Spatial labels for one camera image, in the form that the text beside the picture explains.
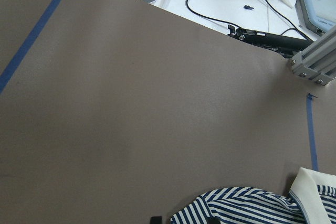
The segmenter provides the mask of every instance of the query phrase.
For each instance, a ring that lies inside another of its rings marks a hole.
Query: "blue tape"
[[[313,96],[312,94],[307,94],[307,121],[308,121],[308,133],[309,133],[309,144],[310,144],[310,156],[311,156],[311,166],[315,171],[319,171],[319,166],[317,162],[317,152],[315,145],[315,133],[313,124]]]
[[[35,40],[43,30],[44,26],[47,24],[49,18],[52,16],[53,12],[57,8],[58,4],[61,0],[52,0],[47,7],[47,9],[42,14],[39,21],[33,27],[31,32],[29,33],[28,37],[25,39],[23,44],[20,46],[18,51],[15,53],[14,57],[11,59],[5,70],[0,76],[0,94],[6,87],[7,83],[13,76],[14,72],[20,65],[21,61],[25,58],[26,54],[28,53],[31,46],[34,44]]]

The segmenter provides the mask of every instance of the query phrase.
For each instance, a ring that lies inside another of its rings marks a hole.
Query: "gray device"
[[[300,0],[306,27],[322,36],[336,24],[336,0]]]

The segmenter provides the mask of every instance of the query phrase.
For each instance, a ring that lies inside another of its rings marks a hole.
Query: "shirt collar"
[[[308,224],[330,224],[317,185],[336,187],[336,176],[300,168],[289,194],[298,203]]]

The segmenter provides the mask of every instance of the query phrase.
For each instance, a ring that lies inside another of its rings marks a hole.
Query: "white surface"
[[[280,13],[289,18],[297,27],[310,38],[316,40],[319,36],[307,30],[300,17],[299,5],[296,0],[268,0]],[[228,34],[227,24],[213,22],[192,14],[185,6],[185,0],[157,0],[152,5],[185,17],[223,34]],[[244,5],[254,7],[253,10],[244,9]],[[190,7],[209,17],[230,21],[241,27],[281,34],[290,28],[290,24],[276,14],[264,0],[190,0]],[[295,31],[288,31],[287,36],[301,38]]]

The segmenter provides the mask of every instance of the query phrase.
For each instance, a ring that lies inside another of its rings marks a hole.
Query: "navy and white striped shirt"
[[[330,182],[317,185],[312,179],[317,174],[320,179],[316,182],[322,182],[324,174],[301,168],[291,188],[291,197],[252,187],[209,191],[176,213],[171,224],[207,224],[211,217],[221,223],[336,224],[336,187],[330,186]]]

